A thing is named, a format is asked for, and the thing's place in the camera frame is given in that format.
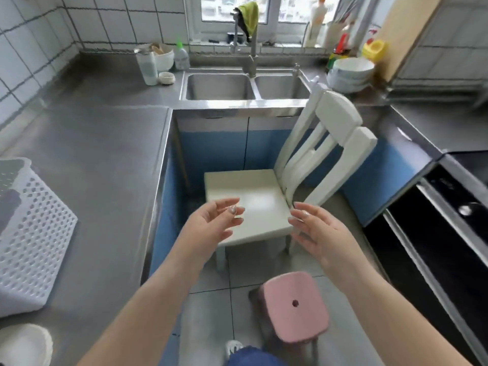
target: person's leg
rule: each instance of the person's leg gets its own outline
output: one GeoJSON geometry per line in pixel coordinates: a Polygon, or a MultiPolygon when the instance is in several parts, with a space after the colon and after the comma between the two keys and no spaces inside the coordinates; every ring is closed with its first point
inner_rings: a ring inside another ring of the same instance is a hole
{"type": "Polygon", "coordinates": [[[227,366],[286,366],[279,358],[253,346],[230,340],[225,345],[227,366]]]}

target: tiled floor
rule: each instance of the tiled floor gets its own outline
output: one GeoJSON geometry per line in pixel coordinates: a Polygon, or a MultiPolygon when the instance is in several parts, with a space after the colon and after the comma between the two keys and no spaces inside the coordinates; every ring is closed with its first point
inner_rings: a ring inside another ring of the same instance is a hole
{"type": "MultiPolygon", "coordinates": [[[[299,190],[297,200],[303,200],[299,190]]],[[[357,219],[341,194],[324,207],[344,222],[363,250],[372,257],[357,219]]],[[[218,272],[215,256],[205,265],[185,303],[180,338],[180,366],[221,366],[223,346],[236,339],[261,347],[263,339],[247,297],[268,279],[290,271],[307,271],[320,289],[330,314],[328,330],[319,337],[318,359],[309,346],[288,348],[277,355],[289,366],[380,366],[379,356],[359,324],[346,297],[324,276],[319,264],[300,246],[290,256],[283,239],[266,240],[227,248],[228,269],[218,272]]]]}

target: woman's left hand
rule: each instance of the woman's left hand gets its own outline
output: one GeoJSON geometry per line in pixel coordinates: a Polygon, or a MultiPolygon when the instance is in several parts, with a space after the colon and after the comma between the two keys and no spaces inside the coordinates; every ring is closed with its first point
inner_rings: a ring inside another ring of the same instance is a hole
{"type": "Polygon", "coordinates": [[[232,235],[230,227],[244,220],[236,218],[244,213],[237,207],[238,197],[208,202],[193,212],[171,249],[168,257],[179,259],[200,271],[217,248],[217,244],[232,235]]]}

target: towel on faucet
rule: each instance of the towel on faucet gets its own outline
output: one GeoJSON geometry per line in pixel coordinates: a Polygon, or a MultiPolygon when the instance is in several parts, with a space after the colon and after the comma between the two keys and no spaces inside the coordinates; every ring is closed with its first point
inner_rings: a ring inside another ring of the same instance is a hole
{"type": "Polygon", "coordinates": [[[239,12],[237,24],[241,27],[247,37],[247,42],[251,42],[251,36],[254,30],[258,28],[259,8],[256,1],[248,2],[235,8],[239,12]]]}

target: blue pants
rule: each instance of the blue pants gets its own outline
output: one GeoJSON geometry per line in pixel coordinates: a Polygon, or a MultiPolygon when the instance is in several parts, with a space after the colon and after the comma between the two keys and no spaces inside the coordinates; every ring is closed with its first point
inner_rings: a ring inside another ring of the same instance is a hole
{"type": "Polygon", "coordinates": [[[286,366],[286,363],[271,353],[247,346],[231,354],[227,366],[286,366]]]}

